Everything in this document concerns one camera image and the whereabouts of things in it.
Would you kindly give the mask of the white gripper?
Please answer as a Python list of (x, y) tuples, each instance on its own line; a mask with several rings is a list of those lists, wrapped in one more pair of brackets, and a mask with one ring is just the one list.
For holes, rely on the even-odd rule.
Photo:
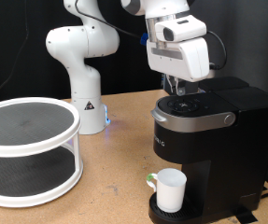
[(209, 74), (208, 48), (203, 38), (179, 43), (166, 42), (163, 48), (148, 41), (147, 54), (149, 67), (166, 74), (170, 94), (174, 93), (173, 77), (176, 77), (176, 94), (185, 95), (185, 80), (196, 82), (207, 78)]

